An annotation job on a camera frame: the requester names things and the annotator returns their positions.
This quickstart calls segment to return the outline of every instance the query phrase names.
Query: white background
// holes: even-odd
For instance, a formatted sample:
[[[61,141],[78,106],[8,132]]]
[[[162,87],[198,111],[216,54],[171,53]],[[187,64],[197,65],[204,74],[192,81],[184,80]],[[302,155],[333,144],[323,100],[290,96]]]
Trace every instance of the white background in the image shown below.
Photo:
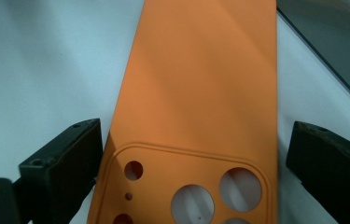
[[[73,123],[114,112],[142,0],[0,1],[0,177]],[[350,94],[278,17],[278,223],[336,223],[284,162],[295,120],[350,140]],[[85,223],[91,196],[72,223]]]

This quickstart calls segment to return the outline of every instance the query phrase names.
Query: orange phone case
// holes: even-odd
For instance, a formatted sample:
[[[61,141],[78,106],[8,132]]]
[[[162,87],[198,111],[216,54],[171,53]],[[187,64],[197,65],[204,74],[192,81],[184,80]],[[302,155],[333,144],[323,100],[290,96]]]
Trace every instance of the orange phone case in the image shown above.
[[[146,0],[88,223],[276,223],[274,0]]]

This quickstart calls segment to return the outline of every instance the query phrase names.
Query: white surface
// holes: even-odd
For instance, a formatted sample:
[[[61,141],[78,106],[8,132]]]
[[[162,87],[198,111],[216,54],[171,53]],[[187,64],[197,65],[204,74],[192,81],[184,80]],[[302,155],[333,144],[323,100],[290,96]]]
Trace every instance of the white surface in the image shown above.
[[[84,119],[101,118],[105,142],[142,5],[0,1],[0,176],[16,180],[20,162]],[[350,140],[350,94],[281,19],[278,80],[278,223],[335,223],[284,162],[294,120]]]

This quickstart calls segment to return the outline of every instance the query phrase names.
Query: orange silicone material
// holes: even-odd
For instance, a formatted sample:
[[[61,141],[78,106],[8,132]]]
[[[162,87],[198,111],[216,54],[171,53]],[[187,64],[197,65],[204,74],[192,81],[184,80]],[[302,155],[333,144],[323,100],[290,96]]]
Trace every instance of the orange silicone material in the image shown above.
[[[175,223],[171,200],[186,185],[213,198],[211,223],[276,223],[275,23],[273,0],[145,1],[88,223]],[[130,161],[143,165],[138,180],[124,174]],[[235,167],[261,184],[248,212],[220,196]]]

